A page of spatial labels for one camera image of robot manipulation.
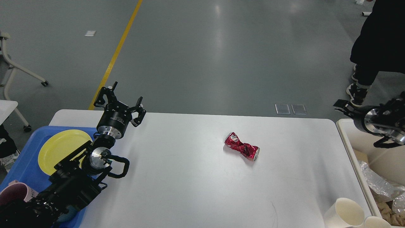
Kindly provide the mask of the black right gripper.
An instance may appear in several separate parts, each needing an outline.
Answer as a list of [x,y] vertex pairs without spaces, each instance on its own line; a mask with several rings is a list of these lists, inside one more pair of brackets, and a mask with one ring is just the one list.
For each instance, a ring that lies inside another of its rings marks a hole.
[[380,134],[379,130],[368,121],[378,112],[377,106],[354,107],[350,101],[338,99],[333,108],[343,113],[348,118],[353,118],[354,125],[360,131],[370,134]]

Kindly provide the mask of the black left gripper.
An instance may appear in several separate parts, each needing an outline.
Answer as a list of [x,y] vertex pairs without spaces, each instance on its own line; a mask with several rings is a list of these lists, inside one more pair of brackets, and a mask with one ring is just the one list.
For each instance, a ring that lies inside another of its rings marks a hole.
[[134,107],[127,108],[124,113],[123,104],[117,99],[114,90],[118,82],[112,86],[102,87],[96,95],[94,107],[103,108],[103,114],[97,124],[97,133],[106,134],[114,139],[121,139],[127,130],[128,124],[138,127],[145,115],[146,110],[143,108],[143,97],[139,97]]

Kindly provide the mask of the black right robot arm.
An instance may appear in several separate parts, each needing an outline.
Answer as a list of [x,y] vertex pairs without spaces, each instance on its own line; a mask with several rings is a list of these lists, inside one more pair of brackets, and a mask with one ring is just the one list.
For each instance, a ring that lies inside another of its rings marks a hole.
[[351,118],[355,127],[365,133],[381,137],[373,143],[376,148],[396,148],[405,141],[405,92],[402,91],[385,104],[355,107],[348,100],[337,100],[335,110]]

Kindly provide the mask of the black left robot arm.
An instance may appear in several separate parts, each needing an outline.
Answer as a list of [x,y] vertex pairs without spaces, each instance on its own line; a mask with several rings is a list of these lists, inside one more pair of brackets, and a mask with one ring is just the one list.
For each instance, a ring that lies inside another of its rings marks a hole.
[[53,227],[69,207],[80,211],[107,188],[104,178],[120,179],[127,175],[130,161],[113,155],[110,149],[123,138],[127,127],[139,126],[146,115],[143,97],[129,107],[114,94],[117,82],[102,87],[94,102],[103,108],[95,139],[86,141],[55,164],[50,185],[29,200],[14,199],[1,204],[2,228]]

